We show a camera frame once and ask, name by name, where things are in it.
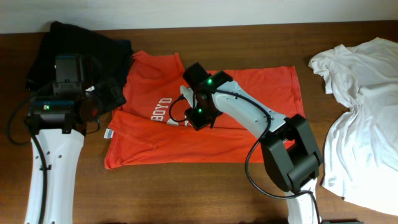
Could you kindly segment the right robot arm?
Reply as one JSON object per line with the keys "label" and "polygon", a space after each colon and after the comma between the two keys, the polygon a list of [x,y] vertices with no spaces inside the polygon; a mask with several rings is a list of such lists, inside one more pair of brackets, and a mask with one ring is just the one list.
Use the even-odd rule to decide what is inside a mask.
{"label": "right robot arm", "polygon": [[190,104],[185,116],[194,129],[212,127],[222,114],[235,119],[256,138],[244,162],[246,177],[251,178],[249,161],[260,147],[267,175],[285,193],[288,222],[321,223],[315,189],[323,157],[308,121],[264,106],[224,71],[210,75],[195,63],[183,79],[188,86],[180,91]]}

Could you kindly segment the white t-shirt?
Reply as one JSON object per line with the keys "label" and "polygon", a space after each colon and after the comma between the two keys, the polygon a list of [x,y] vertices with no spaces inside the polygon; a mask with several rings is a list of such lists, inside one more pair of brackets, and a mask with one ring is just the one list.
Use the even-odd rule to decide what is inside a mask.
{"label": "white t-shirt", "polygon": [[349,203],[397,215],[397,43],[339,45],[308,65],[348,109],[326,136],[322,186]]}

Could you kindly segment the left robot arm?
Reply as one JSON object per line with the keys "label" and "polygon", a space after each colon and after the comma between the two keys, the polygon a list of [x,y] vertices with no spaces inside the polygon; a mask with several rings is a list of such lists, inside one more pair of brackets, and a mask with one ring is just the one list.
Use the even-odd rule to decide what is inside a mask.
{"label": "left robot arm", "polygon": [[125,104],[114,78],[100,79],[93,56],[55,57],[55,79],[49,95],[30,101],[24,124],[33,152],[32,177],[25,223],[72,223],[76,168],[87,124]]}

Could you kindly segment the red soccer t-shirt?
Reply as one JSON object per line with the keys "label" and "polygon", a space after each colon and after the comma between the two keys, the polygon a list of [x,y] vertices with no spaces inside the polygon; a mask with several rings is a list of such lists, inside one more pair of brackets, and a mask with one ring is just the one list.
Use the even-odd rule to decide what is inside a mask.
{"label": "red soccer t-shirt", "polygon": [[[171,162],[244,162],[255,137],[227,114],[213,129],[199,131],[188,121],[176,123],[169,107],[180,96],[184,67],[178,53],[153,56],[143,50],[123,88],[126,103],[113,111],[108,126],[113,131],[104,166]],[[294,66],[226,70],[246,93],[263,105],[289,117],[305,116],[299,79]]]}

